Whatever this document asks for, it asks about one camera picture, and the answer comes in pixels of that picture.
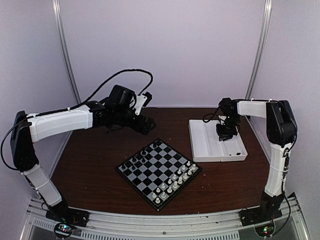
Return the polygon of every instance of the wooden table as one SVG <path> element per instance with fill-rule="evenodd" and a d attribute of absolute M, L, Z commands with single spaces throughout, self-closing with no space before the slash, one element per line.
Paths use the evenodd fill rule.
<path fill-rule="evenodd" d="M 241 162 L 199 163 L 202 172 L 157 213 L 115 167 L 156 138 L 192 159 L 189 119 L 202 119 L 209 108 L 145 108 L 157 127 L 144 136 L 130 128 L 106 134 L 106 128 L 74 131 L 53 175 L 71 207 L 119 214 L 180 215 L 213 213 L 260 204 L 269 163 L 250 128 L 241 119 L 240 135 L 248 156 Z"/>

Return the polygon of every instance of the checkered pattern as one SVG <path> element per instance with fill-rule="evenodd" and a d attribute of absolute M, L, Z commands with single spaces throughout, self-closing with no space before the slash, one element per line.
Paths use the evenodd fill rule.
<path fill-rule="evenodd" d="M 162 140 L 157 139 L 116 167 L 116 170 L 149 204 L 160 211 L 178 194 L 178 190 L 186 186 L 201 171 L 197 165 L 192 170 L 192 164 L 195 163 L 186 159 Z M 189 170 L 192 174 L 188 175 L 188 179 L 182 178 L 182 183 L 178 184 L 178 188 L 173 188 L 178 177 L 183 176 Z M 156 203 L 156 198 L 159 198 L 160 203 Z"/>

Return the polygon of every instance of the pawn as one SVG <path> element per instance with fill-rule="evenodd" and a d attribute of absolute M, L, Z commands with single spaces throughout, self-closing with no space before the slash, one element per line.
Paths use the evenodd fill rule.
<path fill-rule="evenodd" d="M 174 183 L 173 183 L 173 189 L 177 189 L 178 188 L 178 182 L 177 181 L 174 181 Z"/>

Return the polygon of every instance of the robotic arm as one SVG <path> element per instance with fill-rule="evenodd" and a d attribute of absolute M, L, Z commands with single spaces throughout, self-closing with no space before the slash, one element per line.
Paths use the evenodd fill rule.
<path fill-rule="evenodd" d="M 240 116 L 266 119 L 266 134 L 271 144 L 269 176 L 258 208 L 243 210 L 240 217 L 243 226 L 269 221 L 280 217 L 280 204 L 285 198 L 285 181 L 289 169 L 290 151 L 297 139 L 297 124 L 287 100 L 231 100 L 223 98 L 219 103 L 226 119 L 216 125 L 220 141 L 238 134 Z"/>
<path fill-rule="evenodd" d="M 14 166 L 28 180 L 45 201 L 48 211 L 46 217 L 85 227 L 89 213 L 69 208 L 59 190 L 41 167 L 35 154 L 33 143 L 60 133 L 77 129 L 107 127 L 113 125 L 130 127 L 134 131 L 147 135 L 156 127 L 152 118 L 140 115 L 152 96 L 135 93 L 123 86 L 115 85 L 109 97 L 98 101 L 89 101 L 78 108 L 54 111 L 51 114 L 17 113 L 10 145 Z"/>

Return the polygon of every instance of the white backdrop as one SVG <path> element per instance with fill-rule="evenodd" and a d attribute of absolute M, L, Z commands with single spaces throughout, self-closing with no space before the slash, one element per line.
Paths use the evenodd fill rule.
<path fill-rule="evenodd" d="M 244 98 L 265 1 L 62 0 L 61 13 L 81 100 L 126 68 L 152 72 L 150 106 L 212 107 Z M 137 92 L 149 78 L 124 73 L 114 84 Z"/>

